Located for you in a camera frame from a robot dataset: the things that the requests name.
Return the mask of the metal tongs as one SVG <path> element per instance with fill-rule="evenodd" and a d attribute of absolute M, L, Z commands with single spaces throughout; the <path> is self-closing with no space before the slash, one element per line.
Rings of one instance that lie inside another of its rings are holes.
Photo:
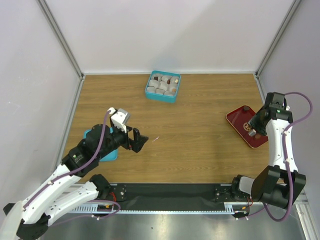
<path fill-rule="evenodd" d="M 255 135 L 257 134 L 257 127 L 256 127 L 256 125 L 255 125 L 254 123 L 252 123 L 252 122 L 249 122 L 249 123 L 248 123 L 248 126 L 249 126 L 249 128 L 250 128 L 250 130 L 249 130 L 249 132 L 248 132 L 248 135 L 249 135 L 250 137 L 255 136 Z"/>

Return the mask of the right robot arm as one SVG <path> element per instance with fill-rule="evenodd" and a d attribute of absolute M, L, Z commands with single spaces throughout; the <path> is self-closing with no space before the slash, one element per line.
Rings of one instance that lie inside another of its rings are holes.
<path fill-rule="evenodd" d="M 256 177 L 237 175 L 230 195 L 236 201 L 252 197 L 254 201 L 287 209 L 297 199 L 306 176 L 298 172 L 292 149 L 293 114 L 283 93 L 269 92 L 264 105 L 251 119 L 236 120 L 232 126 L 246 141 L 266 137 L 269 144 L 268 166 Z"/>

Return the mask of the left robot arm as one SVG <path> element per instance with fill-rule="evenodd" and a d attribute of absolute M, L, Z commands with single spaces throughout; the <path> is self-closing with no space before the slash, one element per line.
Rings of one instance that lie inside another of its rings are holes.
<path fill-rule="evenodd" d="M 126 127 L 122 130 L 105 124 L 95 125 L 34 193 L 21 202 L 9 203 L 3 208 L 6 219 L 0 238 L 36 240 L 75 207 L 94 200 L 107 200 L 112 186 L 101 174 L 93 175 L 75 191 L 62 194 L 111 152 L 123 147 L 138 153 L 148 139 L 137 128 Z"/>

